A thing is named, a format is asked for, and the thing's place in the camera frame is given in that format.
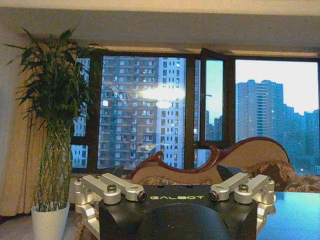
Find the metal bracket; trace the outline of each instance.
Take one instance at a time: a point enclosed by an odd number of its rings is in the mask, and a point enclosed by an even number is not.
[[[226,201],[234,192],[234,200],[240,204],[258,203],[256,232],[259,233],[266,224],[267,215],[276,212],[275,182],[265,175],[250,178],[249,174],[239,172],[229,179],[210,187],[209,197],[212,201]]]

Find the dark table surface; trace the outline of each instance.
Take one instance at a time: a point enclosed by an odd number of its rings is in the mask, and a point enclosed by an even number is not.
[[[269,214],[257,240],[320,240],[320,193],[276,192],[275,214]]]

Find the floral cushion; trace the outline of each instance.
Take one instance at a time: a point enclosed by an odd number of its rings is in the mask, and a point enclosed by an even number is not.
[[[284,191],[286,186],[296,180],[296,173],[289,162],[269,160],[243,168],[245,173],[253,177],[258,174],[267,175],[275,182],[275,191]]]
[[[320,176],[297,175],[284,189],[285,192],[320,193]]]

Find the wall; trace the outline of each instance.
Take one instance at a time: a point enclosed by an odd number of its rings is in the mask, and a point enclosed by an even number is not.
[[[23,46],[25,38],[9,32],[0,23],[0,194],[3,191],[3,181],[5,172],[5,159],[10,141],[11,127],[13,122],[14,108],[17,106],[15,92],[21,77],[18,76],[18,61],[6,66],[6,63],[13,59],[19,50],[7,46],[3,43]]]

